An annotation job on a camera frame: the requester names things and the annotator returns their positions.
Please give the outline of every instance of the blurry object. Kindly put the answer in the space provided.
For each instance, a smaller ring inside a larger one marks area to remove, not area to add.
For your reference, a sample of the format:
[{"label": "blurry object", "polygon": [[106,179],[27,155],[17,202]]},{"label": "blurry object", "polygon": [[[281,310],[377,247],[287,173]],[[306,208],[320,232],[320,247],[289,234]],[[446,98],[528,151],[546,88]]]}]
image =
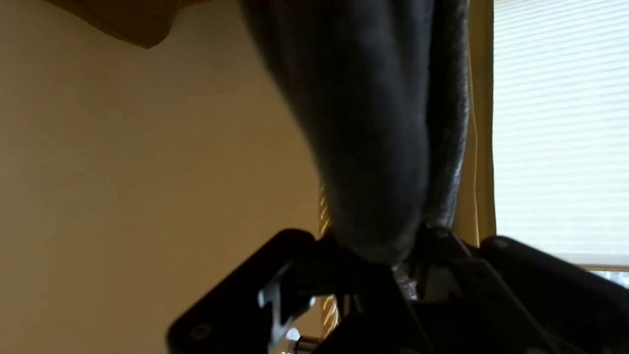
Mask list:
[{"label": "blurry object", "polygon": [[177,11],[202,0],[47,0],[100,31],[141,47],[153,47],[167,37]]}]

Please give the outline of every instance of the window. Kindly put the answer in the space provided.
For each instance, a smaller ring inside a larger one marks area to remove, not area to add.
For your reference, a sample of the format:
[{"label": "window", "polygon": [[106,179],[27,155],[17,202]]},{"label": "window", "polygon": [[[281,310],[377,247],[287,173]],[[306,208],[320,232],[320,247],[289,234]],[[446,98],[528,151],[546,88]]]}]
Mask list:
[{"label": "window", "polygon": [[629,2],[495,0],[493,11],[497,232],[629,269]]}]

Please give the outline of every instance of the gray cloth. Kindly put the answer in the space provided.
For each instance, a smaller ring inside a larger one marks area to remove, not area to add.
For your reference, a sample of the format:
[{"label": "gray cloth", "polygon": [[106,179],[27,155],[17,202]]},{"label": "gray cloth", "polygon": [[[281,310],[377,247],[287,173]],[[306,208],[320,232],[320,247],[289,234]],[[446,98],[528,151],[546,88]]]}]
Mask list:
[{"label": "gray cloth", "polygon": [[467,84],[462,0],[241,0],[306,135],[338,240],[369,261],[450,226]]}]

